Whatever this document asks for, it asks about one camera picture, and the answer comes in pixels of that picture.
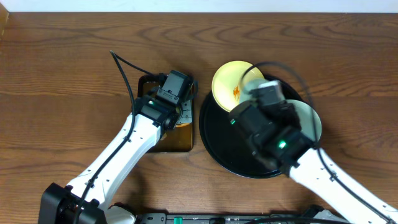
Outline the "green orange sponge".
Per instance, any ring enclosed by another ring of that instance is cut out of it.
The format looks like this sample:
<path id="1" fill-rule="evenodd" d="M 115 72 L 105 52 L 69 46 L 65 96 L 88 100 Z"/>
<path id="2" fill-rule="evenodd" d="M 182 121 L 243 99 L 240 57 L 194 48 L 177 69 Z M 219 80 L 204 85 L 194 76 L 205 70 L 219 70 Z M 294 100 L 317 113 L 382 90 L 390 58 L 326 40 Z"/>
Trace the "green orange sponge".
<path id="1" fill-rule="evenodd" d="M 190 125 L 190 123 L 183 123 L 183 124 L 176 124 L 176 128 L 182 128 L 182 127 L 185 127 L 185 126 L 188 126 L 188 125 Z"/>

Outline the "yellow plate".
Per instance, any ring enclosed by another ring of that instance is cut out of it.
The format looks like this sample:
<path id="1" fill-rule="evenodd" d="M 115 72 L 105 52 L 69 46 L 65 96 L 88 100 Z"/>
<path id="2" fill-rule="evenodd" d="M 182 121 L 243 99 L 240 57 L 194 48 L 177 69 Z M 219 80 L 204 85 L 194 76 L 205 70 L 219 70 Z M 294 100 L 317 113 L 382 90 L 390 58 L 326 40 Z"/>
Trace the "yellow plate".
<path id="1" fill-rule="evenodd" d="M 244 72 L 252 64 L 245 61 L 231 61 L 222 65 L 215 73 L 211 90 L 217 104 L 230 112 L 239 105 L 239 99 L 244 85 L 254 79 L 265 79 L 258 68 L 250 70 L 240 81 Z"/>

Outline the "light green plate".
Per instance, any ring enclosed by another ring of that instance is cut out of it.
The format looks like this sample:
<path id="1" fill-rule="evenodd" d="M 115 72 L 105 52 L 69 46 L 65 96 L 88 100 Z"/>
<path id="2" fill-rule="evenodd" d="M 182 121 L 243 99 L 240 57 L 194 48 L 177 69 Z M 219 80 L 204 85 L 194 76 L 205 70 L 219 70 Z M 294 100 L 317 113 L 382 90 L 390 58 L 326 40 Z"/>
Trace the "light green plate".
<path id="1" fill-rule="evenodd" d="M 294 105 L 300 120 L 301 132 L 312 141 L 319 141 L 322 135 L 322 122 L 317 112 L 310 105 L 299 100 L 286 100 L 286 102 Z M 313 119 L 315 120 L 317 138 L 314 136 Z"/>
<path id="2" fill-rule="evenodd" d="M 251 99 L 251 95 L 250 95 L 250 91 L 253 89 L 256 89 L 258 87 L 258 85 L 262 84 L 262 83 L 266 83 L 266 82 L 270 82 L 268 80 L 265 79 L 254 79 L 251 80 L 249 82 L 247 82 L 242 90 L 240 99 L 239 99 L 239 103 L 243 103 L 244 101 L 248 101 Z"/>

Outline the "light green plate front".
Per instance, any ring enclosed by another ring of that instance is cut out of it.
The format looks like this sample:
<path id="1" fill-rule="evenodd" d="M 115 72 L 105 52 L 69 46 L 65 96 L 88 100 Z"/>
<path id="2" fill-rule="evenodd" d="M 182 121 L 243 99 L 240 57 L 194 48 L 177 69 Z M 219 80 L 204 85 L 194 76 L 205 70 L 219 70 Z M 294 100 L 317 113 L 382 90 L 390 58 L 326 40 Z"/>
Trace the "light green plate front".
<path id="1" fill-rule="evenodd" d="M 258 87 L 258 85 L 262 84 L 262 83 L 266 83 L 266 82 L 270 82 L 268 80 L 265 79 L 254 79 L 251 80 L 249 82 L 247 82 L 242 90 L 240 99 L 239 99 L 239 103 L 243 103 L 244 101 L 248 101 L 251 99 L 251 95 L 250 95 L 250 91 L 253 89 L 256 89 Z"/>

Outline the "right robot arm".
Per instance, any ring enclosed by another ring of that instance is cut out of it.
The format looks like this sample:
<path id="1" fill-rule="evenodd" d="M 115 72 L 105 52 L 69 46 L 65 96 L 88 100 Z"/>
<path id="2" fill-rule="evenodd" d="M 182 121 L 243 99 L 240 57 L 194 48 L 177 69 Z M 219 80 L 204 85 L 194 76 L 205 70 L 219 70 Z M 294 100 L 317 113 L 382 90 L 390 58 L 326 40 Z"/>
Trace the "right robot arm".
<path id="1" fill-rule="evenodd" d="M 397 223 L 397 209 L 340 168 L 317 143 L 320 119 L 299 100 L 287 100 L 278 81 L 249 82 L 229 113 L 252 156 L 310 189 L 350 223 Z"/>

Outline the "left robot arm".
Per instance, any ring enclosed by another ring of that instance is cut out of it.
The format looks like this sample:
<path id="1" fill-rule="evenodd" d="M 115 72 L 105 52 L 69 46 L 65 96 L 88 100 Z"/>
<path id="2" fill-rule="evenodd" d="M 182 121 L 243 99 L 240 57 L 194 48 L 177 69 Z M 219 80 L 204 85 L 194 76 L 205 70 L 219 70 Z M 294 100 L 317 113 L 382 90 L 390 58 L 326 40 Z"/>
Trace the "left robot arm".
<path id="1" fill-rule="evenodd" d="M 65 187 L 43 193 L 39 223 L 135 223 L 136 216 L 111 201 L 127 175 L 166 131 L 175 129 L 193 94 L 157 90 L 132 100 L 132 111 L 104 151 Z"/>

